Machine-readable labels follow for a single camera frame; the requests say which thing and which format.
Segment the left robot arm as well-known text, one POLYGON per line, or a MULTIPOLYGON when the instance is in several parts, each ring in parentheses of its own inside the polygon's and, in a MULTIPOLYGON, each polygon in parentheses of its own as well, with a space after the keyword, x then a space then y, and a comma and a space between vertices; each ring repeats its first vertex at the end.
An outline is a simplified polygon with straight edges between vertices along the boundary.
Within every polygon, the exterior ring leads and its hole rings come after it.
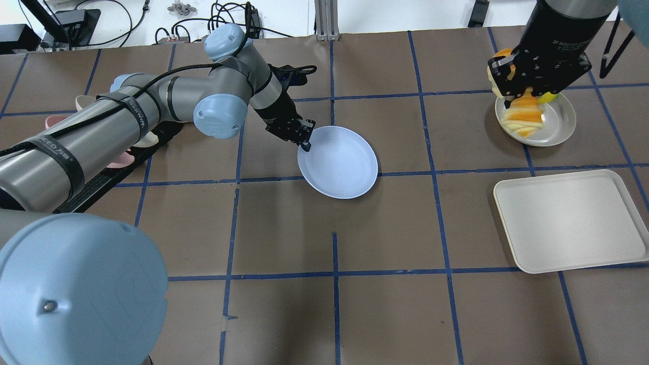
POLYGON ((2 151, 2 359, 149 364, 165 321, 164 259, 138 228, 55 209, 161 122, 229 139, 252 107, 307 152, 315 122, 287 94, 315 65, 274 67, 236 24, 203 41, 209 63, 135 72, 88 107, 2 151))

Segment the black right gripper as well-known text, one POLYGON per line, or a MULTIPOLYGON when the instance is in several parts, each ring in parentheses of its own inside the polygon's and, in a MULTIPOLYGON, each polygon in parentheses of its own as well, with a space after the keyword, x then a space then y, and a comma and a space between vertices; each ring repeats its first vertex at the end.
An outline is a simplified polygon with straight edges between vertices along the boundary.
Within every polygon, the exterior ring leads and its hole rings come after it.
POLYGON ((573 24, 529 23, 514 48, 488 60, 493 91, 509 102, 525 93, 563 91, 593 67, 586 55, 592 39, 591 31, 573 24))

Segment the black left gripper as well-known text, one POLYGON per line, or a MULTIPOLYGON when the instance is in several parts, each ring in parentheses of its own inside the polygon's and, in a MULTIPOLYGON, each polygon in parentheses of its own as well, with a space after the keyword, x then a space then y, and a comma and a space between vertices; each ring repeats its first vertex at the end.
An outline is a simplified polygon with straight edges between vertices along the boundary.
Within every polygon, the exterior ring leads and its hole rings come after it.
POLYGON ((256 108, 255 112, 266 123, 267 132, 283 141, 297 144, 304 152, 310 152, 315 121, 303 118, 287 93, 280 94, 266 108, 256 108))

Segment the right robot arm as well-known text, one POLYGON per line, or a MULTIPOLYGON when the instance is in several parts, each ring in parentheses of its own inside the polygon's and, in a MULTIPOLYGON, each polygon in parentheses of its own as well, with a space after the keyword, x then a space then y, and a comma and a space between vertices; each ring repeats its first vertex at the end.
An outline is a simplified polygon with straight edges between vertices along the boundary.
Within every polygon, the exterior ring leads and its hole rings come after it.
POLYGON ((504 106, 510 107, 526 93, 535 97, 558 94, 591 70, 586 49, 614 9, 618 16, 609 42, 614 41, 621 20, 631 30, 616 53, 605 49, 602 78, 632 39, 647 46, 647 1, 538 1, 510 54, 493 56, 487 63, 493 91, 504 106))

